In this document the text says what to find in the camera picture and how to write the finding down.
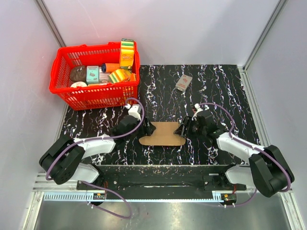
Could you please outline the brown cardboard box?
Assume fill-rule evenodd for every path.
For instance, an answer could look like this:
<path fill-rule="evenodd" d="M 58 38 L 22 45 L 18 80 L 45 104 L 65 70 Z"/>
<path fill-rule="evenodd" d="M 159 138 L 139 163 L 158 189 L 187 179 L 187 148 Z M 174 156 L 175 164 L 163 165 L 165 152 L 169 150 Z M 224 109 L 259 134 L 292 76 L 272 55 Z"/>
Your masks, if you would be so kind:
<path fill-rule="evenodd" d="M 182 146 L 186 139 L 174 134 L 179 128 L 178 122 L 152 122 L 156 127 L 151 136 L 144 136 L 139 139 L 139 143 L 144 146 Z"/>

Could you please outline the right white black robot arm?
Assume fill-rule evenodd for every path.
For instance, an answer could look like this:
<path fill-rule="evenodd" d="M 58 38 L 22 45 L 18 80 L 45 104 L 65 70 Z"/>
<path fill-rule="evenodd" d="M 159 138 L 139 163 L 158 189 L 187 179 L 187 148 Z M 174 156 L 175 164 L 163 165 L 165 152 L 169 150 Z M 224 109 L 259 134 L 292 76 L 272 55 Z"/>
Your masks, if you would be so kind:
<path fill-rule="evenodd" d="M 235 184 L 255 187 L 271 197 L 291 186 L 295 177 L 278 147 L 254 145 L 217 125 L 209 111 L 186 116 L 174 131 L 182 138 L 202 138 L 219 150 L 242 159 L 246 166 L 229 165 L 218 178 L 219 186 L 228 190 Z"/>

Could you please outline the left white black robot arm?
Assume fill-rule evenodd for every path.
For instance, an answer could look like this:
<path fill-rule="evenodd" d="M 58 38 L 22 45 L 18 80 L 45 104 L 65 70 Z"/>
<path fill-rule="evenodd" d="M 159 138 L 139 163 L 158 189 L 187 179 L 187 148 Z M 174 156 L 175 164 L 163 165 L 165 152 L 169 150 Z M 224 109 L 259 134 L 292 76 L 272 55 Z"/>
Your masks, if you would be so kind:
<path fill-rule="evenodd" d="M 151 136 L 156 127 L 147 117 L 137 119 L 126 115 L 107 134 L 95 138 L 61 136 L 40 158 L 39 165 L 46 171 L 45 179 L 57 185 L 68 181 L 85 181 L 93 189 L 104 184 L 103 173 L 83 159 L 101 153 L 111 153 L 131 136 Z"/>

